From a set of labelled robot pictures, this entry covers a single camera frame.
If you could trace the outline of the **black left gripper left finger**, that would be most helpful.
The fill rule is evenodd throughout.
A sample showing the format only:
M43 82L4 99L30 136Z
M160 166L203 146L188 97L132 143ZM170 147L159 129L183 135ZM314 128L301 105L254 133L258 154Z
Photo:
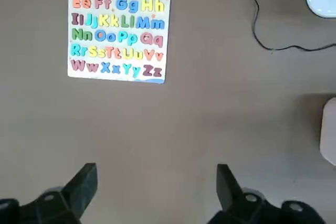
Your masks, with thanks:
M97 189L97 165L86 163L61 190L45 192L28 204L1 199L1 223L81 223Z

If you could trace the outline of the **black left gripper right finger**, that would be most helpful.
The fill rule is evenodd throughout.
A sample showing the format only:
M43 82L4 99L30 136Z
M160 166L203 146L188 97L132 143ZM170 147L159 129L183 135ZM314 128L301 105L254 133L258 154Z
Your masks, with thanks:
M244 192L226 164L216 169L216 192L222 210L210 223L325 223L308 204L288 200L276 207L257 193Z

